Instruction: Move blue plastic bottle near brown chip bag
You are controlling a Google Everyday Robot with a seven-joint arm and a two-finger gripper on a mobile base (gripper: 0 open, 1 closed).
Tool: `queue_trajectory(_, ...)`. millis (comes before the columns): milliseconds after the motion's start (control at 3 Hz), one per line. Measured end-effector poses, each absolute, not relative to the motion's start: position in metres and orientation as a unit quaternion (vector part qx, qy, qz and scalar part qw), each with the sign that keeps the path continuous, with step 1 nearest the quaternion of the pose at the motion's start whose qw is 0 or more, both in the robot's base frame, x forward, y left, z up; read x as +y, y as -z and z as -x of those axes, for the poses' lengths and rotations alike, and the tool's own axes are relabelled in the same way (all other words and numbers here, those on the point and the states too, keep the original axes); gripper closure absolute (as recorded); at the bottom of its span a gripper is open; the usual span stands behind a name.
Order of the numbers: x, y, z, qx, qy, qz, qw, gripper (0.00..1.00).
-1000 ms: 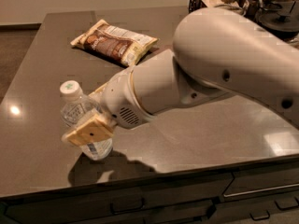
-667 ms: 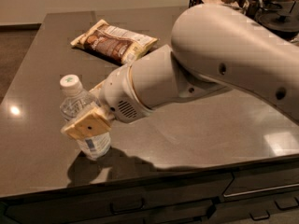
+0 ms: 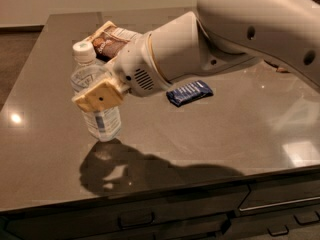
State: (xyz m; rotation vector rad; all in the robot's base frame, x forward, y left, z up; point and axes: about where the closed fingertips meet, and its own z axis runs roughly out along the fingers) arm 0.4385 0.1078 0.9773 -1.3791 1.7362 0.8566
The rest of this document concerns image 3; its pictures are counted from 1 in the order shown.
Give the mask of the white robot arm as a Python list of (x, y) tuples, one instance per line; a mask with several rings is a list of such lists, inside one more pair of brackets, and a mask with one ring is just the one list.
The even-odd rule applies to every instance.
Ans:
[(197, 9), (128, 42), (103, 75), (73, 97), (84, 112), (145, 97), (190, 75), (210, 76), (261, 60), (320, 88), (320, 5), (312, 0), (197, 0)]

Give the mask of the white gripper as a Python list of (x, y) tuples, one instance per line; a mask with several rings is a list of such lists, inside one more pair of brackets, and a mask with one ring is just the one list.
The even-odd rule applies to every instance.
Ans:
[(146, 97), (166, 91), (171, 83), (156, 63), (152, 49), (152, 33), (127, 43), (115, 58), (113, 70), (120, 80), (100, 78), (78, 92), (72, 102), (84, 112), (101, 112), (122, 104), (130, 92)]

